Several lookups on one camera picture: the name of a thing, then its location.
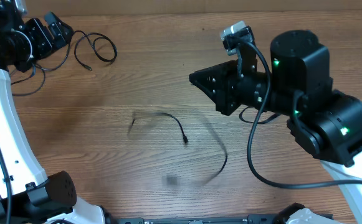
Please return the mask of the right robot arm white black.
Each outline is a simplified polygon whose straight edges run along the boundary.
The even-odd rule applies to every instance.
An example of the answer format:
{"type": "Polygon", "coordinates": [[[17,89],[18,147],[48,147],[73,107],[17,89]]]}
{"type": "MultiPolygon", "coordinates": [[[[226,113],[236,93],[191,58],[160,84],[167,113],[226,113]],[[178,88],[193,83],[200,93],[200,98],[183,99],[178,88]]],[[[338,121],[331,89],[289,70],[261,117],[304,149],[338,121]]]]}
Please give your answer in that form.
{"type": "Polygon", "coordinates": [[[221,39],[237,59],[198,70],[190,74],[190,82],[224,115],[240,105],[285,115],[296,143],[321,162],[331,180],[271,186],[298,190],[337,185],[362,222],[362,101],[333,88],[328,49],[308,30],[276,36],[269,60],[249,27],[225,31],[221,39]]]}

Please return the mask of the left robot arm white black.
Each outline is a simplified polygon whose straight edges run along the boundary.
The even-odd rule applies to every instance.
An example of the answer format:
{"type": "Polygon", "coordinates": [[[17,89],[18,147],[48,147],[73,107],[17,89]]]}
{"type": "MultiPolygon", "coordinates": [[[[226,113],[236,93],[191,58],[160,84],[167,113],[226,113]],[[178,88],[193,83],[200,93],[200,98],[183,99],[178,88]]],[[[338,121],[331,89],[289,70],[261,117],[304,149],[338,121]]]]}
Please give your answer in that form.
{"type": "Polygon", "coordinates": [[[26,12],[23,1],[0,2],[0,223],[111,223],[102,207],[77,195],[67,172],[47,175],[28,143],[8,68],[35,72],[74,32],[53,13],[23,21],[26,12]]]}

